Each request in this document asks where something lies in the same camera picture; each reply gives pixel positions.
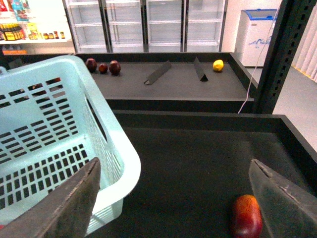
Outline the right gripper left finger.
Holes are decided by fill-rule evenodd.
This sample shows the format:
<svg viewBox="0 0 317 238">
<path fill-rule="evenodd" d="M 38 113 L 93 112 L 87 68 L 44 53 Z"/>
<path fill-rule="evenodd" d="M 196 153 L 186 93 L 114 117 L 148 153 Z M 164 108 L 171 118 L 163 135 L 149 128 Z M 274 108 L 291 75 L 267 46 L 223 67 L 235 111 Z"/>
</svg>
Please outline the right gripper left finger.
<svg viewBox="0 0 317 238">
<path fill-rule="evenodd" d="M 83 238 L 100 189 L 95 157 L 48 196 L 0 230 L 2 238 Z"/>
</svg>

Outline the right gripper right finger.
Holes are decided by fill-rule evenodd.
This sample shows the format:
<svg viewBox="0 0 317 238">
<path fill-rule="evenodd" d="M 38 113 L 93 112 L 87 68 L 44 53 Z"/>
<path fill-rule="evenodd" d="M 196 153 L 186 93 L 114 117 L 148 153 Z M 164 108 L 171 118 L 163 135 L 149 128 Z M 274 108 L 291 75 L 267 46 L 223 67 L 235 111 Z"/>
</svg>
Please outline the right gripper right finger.
<svg viewBox="0 0 317 238">
<path fill-rule="evenodd" d="M 315 238 L 317 198 L 253 159 L 249 180 L 270 238 Z"/>
</svg>

